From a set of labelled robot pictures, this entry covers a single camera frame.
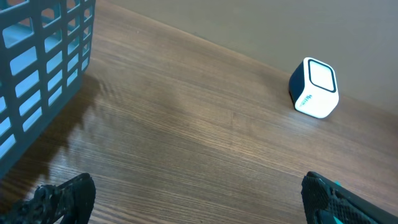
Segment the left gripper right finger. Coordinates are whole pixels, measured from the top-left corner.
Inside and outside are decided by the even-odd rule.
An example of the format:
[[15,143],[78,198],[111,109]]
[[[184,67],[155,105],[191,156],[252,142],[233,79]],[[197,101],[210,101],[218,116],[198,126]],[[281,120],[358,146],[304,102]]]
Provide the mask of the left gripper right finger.
[[397,217],[310,171],[302,180],[302,201],[308,224],[390,224]]

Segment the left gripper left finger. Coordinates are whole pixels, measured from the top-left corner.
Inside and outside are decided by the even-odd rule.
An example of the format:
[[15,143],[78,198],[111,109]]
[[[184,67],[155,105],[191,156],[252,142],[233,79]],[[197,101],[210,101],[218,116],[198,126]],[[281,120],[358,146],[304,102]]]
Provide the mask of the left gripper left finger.
[[81,223],[90,220],[96,187],[88,173],[61,185],[41,185],[30,200],[20,200],[1,215],[1,223]]

